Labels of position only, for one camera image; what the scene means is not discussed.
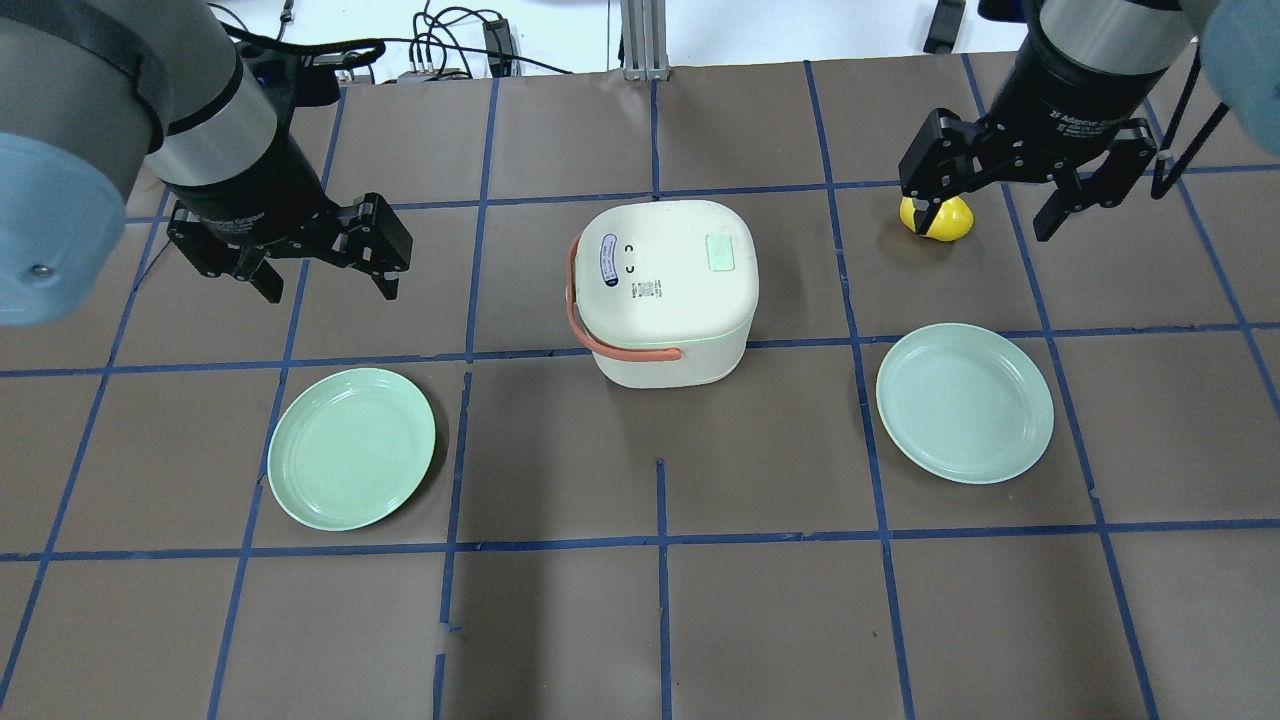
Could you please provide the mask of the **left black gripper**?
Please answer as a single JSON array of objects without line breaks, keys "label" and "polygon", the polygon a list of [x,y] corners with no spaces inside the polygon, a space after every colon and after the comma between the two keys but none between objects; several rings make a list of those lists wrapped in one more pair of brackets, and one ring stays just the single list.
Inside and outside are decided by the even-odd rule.
[{"label": "left black gripper", "polygon": [[204,277],[229,275],[279,304],[273,259],[316,259],[372,279],[387,301],[399,295],[413,238],[390,204],[364,193],[340,205],[298,150],[271,150],[251,168],[212,184],[168,182],[175,206],[168,238]]}]

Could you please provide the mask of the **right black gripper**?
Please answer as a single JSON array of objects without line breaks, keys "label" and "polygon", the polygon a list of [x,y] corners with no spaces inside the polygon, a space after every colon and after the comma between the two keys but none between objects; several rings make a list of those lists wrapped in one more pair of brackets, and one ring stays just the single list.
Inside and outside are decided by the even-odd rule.
[{"label": "right black gripper", "polygon": [[1114,76],[1070,61],[1018,60],[977,120],[936,108],[899,163],[905,225],[936,237],[943,200],[995,182],[1056,190],[1033,219],[1047,242],[1075,213],[1114,208],[1155,158],[1149,124],[1134,114],[1157,73]]}]

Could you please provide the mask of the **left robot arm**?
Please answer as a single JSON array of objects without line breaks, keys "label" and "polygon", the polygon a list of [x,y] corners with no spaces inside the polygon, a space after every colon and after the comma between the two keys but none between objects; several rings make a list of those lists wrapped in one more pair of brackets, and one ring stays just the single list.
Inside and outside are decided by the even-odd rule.
[{"label": "left robot arm", "polygon": [[398,295],[412,236],[379,193],[334,202],[291,133],[379,38],[288,44],[204,1],[5,1],[4,325],[76,313],[119,243],[141,169],[174,195],[166,233],[201,275],[280,301],[274,259],[317,259]]}]

